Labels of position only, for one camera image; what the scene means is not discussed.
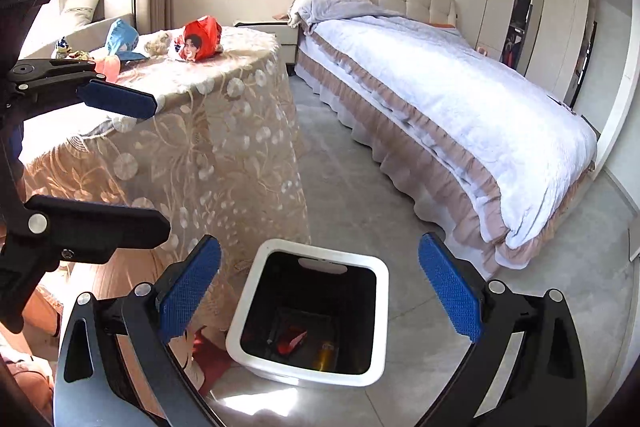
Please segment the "orange red wrapper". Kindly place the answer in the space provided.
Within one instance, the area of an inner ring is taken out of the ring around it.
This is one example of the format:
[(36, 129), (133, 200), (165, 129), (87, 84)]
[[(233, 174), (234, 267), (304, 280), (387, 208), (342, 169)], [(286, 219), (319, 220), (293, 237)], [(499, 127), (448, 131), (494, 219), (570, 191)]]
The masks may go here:
[(120, 60), (116, 54), (96, 58), (96, 72), (104, 75), (107, 82), (116, 83), (120, 73)]

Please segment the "blue plastic bag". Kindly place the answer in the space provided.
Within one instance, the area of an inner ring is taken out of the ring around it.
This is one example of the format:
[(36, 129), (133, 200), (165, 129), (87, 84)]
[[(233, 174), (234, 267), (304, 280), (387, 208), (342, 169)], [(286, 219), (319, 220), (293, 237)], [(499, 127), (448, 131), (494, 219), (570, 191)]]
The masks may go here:
[(138, 42), (138, 32), (126, 20), (118, 18), (108, 30), (105, 49), (108, 55), (117, 56), (121, 62), (145, 61), (146, 56), (136, 51)]

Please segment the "red snack bag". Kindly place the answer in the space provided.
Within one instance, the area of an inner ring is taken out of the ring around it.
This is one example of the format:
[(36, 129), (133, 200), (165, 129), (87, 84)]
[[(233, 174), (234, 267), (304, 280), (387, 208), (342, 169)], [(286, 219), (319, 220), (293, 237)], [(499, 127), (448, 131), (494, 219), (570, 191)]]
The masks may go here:
[(222, 28), (215, 17), (205, 15), (187, 23), (174, 40), (178, 57), (187, 62), (201, 62), (220, 53)]

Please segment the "floral wrapper ball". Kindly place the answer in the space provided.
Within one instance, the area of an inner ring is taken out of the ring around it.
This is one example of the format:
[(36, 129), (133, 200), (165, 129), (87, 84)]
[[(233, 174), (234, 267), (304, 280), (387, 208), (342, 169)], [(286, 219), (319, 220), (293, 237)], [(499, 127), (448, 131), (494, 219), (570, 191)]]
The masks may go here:
[(148, 57), (167, 55), (172, 45), (172, 35), (169, 31), (157, 31), (149, 34), (144, 43), (144, 53)]

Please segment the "white square trash bin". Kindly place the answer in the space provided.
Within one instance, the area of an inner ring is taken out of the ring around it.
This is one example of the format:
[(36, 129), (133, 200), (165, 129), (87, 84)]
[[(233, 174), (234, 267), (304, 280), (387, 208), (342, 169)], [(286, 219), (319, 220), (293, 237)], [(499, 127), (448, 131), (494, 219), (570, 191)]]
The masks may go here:
[[(226, 337), (230, 357), (292, 386), (364, 388), (385, 369), (390, 271), (377, 257), (268, 239), (258, 248)], [(334, 372), (312, 362), (338, 344)]]

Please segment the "beige window seat bench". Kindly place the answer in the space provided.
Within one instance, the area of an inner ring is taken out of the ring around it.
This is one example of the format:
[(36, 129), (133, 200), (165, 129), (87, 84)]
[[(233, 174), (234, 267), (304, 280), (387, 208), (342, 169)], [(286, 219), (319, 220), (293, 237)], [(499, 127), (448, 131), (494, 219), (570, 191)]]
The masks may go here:
[(20, 59), (49, 58), (54, 52), (55, 46), (62, 37), (73, 50), (92, 51), (104, 46), (106, 35), (115, 20), (121, 18), (129, 25), (134, 24), (134, 14), (127, 13), (115, 17), (98, 20), (89, 25), (80, 26), (70, 31), (52, 30), (39, 41), (35, 40), (34, 31), (29, 31), (31, 39), (23, 44)]

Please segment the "beige cushion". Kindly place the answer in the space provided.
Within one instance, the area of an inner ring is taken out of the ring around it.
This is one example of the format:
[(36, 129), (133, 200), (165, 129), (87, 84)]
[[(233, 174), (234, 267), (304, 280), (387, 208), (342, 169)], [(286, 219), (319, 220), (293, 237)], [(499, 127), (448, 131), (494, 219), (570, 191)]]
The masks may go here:
[(91, 24), (99, 1), (66, 0), (60, 12), (61, 25), (66, 29), (70, 29)]

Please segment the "beige embroidered tablecloth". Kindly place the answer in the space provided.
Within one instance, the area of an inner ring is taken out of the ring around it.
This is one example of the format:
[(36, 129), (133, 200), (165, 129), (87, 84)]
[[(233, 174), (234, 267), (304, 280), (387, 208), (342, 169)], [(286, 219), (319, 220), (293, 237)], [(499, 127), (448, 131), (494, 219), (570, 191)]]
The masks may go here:
[(222, 343), (258, 247), (310, 239), (303, 142), (278, 40), (227, 27), (209, 60), (167, 54), (119, 79), (154, 95), (156, 114), (137, 120), (79, 104), (27, 121), (26, 192), (160, 211), (171, 226), (155, 251), (164, 265), (215, 236), (222, 262), (194, 323)]

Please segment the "grey bedside nightstand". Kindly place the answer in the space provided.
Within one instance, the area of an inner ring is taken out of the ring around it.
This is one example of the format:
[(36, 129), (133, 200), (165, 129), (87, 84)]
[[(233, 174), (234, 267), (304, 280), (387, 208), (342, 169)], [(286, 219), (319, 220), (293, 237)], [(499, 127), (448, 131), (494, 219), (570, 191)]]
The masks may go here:
[(288, 68), (292, 68), (296, 63), (298, 30), (291, 27), (285, 20), (255, 20), (252, 22), (242, 22), (237, 20), (234, 27), (246, 27), (259, 30), (266, 34), (273, 35), (280, 44), (280, 51), (283, 61)]

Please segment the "grey upholstered bed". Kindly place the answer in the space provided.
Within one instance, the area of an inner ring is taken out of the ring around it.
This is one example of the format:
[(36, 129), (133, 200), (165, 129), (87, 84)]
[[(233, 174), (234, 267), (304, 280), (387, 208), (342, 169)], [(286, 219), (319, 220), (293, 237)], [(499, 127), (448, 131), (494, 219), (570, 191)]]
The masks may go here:
[(589, 122), (472, 48), (454, 0), (344, 2), (293, 28), (296, 75), (416, 215), (445, 213), (486, 273), (526, 268), (592, 170)]

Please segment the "beige wardrobe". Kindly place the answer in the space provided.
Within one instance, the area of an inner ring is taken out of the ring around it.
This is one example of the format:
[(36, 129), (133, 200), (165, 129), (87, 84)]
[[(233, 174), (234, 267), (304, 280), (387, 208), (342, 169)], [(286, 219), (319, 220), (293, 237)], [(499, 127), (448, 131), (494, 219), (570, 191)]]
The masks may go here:
[(475, 44), (565, 104), (591, 0), (486, 0)]

